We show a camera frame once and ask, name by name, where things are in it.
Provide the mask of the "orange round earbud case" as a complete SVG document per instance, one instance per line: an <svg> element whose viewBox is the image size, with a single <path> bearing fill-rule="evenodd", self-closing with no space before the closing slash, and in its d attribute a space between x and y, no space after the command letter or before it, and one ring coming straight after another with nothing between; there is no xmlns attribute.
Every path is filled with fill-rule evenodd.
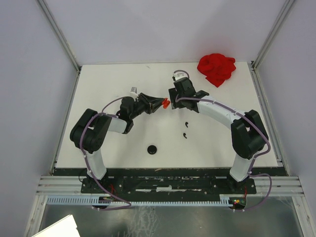
<svg viewBox="0 0 316 237"><path fill-rule="evenodd" d="M168 106L170 105L170 101L168 100L168 98L165 98L164 100L163 100L163 102L162 102L162 107L164 108L164 109L167 109L168 108Z"/></svg>

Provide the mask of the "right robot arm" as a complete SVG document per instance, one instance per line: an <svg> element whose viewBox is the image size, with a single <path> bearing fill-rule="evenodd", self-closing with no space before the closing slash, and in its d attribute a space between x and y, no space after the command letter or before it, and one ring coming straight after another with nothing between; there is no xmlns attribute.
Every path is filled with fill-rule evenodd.
<svg viewBox="0 0 316 237"><path fill-rule="evenodd" d="M270 152L271 145L265 126L255 110L243 112L233 109L213 98L209 93L196 91L188 76L172 77L173 88L168 90L173 109L186 108L211 117L231 131L232 146L236 153L227 189L238 193L244 188L244 180L252 176L257 157Z"/></svg>

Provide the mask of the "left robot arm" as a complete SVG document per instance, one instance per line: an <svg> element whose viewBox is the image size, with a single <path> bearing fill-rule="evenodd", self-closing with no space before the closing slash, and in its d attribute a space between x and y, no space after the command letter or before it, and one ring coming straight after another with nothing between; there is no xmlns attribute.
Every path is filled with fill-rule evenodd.
<svg viewBox="0 0 316 237"><path fill-rule="evenodd" d="M109 188L109 180L104 176L107 169L104 165L101 147L108 132L128 134L133 120L142 113L152 114L160 107L167 108L167 98L148 96L144 93L136 97L125 96L115 99L121 101L116 114L107 114L105 110L97 112L86 109L70 133L70 140L81 150L87 166L87 175L94 178L92 187L100 193Z"/></svg>

